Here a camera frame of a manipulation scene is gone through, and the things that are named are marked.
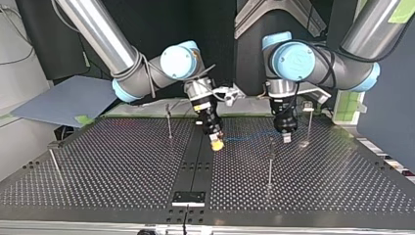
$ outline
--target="black perforated table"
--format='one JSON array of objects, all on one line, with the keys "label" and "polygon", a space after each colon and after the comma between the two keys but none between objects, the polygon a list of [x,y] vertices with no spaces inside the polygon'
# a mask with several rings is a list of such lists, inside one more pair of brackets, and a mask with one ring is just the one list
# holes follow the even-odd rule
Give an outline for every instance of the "black perforated table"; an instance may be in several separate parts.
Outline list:
[{"label": "black perforated table", "polygon": [[[103,118],[1,182],[0,220],[415,229],[415,186],[328,119],[305,148],[306,118],[291,144],[271,117],[223,124],[214,153],[191,118],[172,120],[172,139],[164,118]],[[205,206],[173,207],[176,192]]]}]

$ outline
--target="robotic arm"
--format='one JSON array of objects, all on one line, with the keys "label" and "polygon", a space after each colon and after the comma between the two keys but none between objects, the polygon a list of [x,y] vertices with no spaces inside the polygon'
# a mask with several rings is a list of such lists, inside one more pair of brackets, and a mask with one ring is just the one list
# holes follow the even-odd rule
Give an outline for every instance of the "robotic arm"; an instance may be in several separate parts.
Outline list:
[{"label": "robotic arm", "polygon": [[364,92],[380,75],[377,63],[405,23],[390,23],[400,0],[369,0],[340,51],[293,40],[289,32],[265,36],[262,52],[274,126],[283,135],[297,130],[294,108],[300,83]]},{"label": "robotic arm", "polygon": [[155,96],[155,90],[183,81],[212,149],[223,148],[221,122],[216,113],[218,96],[194,41],[170,46],[148,62],[128,43],[100,0],[57,1],[110,69],[115,78],[113,89],[120,100],[130,103],[150,93]]}]

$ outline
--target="white wall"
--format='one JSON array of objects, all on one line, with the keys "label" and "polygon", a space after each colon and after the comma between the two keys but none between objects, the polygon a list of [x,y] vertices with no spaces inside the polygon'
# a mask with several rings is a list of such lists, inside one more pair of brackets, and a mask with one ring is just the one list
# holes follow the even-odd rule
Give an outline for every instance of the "white wall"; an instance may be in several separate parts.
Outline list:
[{"label": "white wall", "polygon": [[[14,0],[0,0],[17,9]],[[25,35],[22,21],[9,15]],[[0,64],[24,58],[30,51],[0,13]],[[0,66],[0,117],[25,101],[49,89],[35,53],[29,59]],[[47,151],[48,143],[55,140],[56,125],[17,119],[0,118],[0,180],[30,160]]]}]

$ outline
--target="yellow sponge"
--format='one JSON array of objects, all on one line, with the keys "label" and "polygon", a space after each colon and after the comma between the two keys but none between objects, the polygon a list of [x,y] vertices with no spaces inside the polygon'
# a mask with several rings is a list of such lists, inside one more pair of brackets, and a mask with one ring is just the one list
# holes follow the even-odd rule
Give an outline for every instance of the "yellow sponge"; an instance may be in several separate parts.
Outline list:
[{"label": "yellow sponge", "polygon": [[223,147],[225,146],[222,140],[214,140],[210,142],[210,145],[211,145],[211,149],[214,150],[215,152],[223,149]]}]

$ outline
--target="blue joint cap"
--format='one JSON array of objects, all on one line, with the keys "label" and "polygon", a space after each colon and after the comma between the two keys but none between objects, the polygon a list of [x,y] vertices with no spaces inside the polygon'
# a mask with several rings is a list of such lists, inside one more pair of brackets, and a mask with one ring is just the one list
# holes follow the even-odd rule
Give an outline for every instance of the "blue joint cap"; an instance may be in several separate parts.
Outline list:
[{"label": "blue joint cap", "polygon": [[381,66],[378,63],[373,64],[372,71],[366,77],[366,79],[356,87],[350,89],[350,91],[364,92],[370,90],[376,84],[376,82],[378,82],[378,76],[380,74]]},{"label": "blue joint cap", "polygon": [[194,41],[186,41],[165,49],[160,58],[161,69],[169,77],[181,80],[192,75],[198,66],[194,51],[199,48]]},{"label": "blue joint cap", "polygon": [[290,32],[279,32],[262,38],[262,51],[267,47],[293,39]]},{"label": "blue joint cap", "polygon": [[116,81],[115,79],[113,80],[113,91],[115,91],[115,94],[118,97],[118,99],[125,103],[131,103],[133,101],[141,99],[125,92],[118,84],[118,81]]},{"label": "blue joint cap", "polygon": [[271,67],[284,79],[301,81],[314,71],[315,55],[307,45],[288,42],[274,52]]}]

